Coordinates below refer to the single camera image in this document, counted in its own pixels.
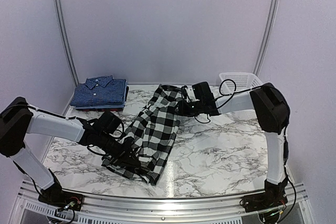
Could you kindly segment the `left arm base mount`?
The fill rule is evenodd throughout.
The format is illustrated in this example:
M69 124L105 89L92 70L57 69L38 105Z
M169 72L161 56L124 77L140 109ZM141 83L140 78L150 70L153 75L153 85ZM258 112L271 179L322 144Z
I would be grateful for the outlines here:
M38 196L38 201L58 207L62 210L80 211L83 200L84 195L69 191L62 191L59 195L53 196L47 196L47 194Z

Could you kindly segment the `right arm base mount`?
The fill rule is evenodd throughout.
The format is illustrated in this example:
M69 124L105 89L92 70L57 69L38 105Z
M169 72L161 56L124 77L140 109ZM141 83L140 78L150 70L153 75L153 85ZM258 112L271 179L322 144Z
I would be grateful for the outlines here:
M286 194L282 194L278 198L274 198L272 195L267 195L266 193L245 195L239 202L246 212L275 208L278 206L284 206L287 203L288 199Z

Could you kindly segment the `black white plaid shirt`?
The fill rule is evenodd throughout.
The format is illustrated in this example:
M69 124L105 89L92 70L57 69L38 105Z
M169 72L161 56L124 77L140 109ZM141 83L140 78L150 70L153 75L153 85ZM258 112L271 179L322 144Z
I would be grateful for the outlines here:
M176 111L181 100L181 88L159 85L146 106L125 130L123 141L131 143L140 167L115 165L111 156L103 159L102 166L127 179L156 185L164 171L182 120Z

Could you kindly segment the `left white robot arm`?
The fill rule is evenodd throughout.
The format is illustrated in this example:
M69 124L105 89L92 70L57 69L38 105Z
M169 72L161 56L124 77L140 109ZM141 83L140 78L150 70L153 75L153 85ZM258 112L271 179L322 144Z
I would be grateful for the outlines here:
M131 145L120 143L113 136L122 125L122 121L109 111L97 119L67 118L31 106L25 98L17 97L1 112L1 154L10 158L23 174L40 187L42 198L61 206L66 202L66 193L56 176L28 148L26 135L46 135L82 146L92 145L110 156L112 165L139 168L141 163Z

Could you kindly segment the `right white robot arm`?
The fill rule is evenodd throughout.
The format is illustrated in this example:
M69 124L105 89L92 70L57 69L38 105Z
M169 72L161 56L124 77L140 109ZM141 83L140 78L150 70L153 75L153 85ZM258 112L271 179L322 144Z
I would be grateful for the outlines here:
M192 86L194 100L188 97L182 88L182 99L176 112L186 117L200 114L218 116L229 112L254 110L259 126L267 142L268 172L265 180L265 192L260 195L260 203L271 207L283 196L288 184L286 163L289 156L286 130L289 125L290 107L282 95L271 83L230 93L221 93L214 97L207 82Z

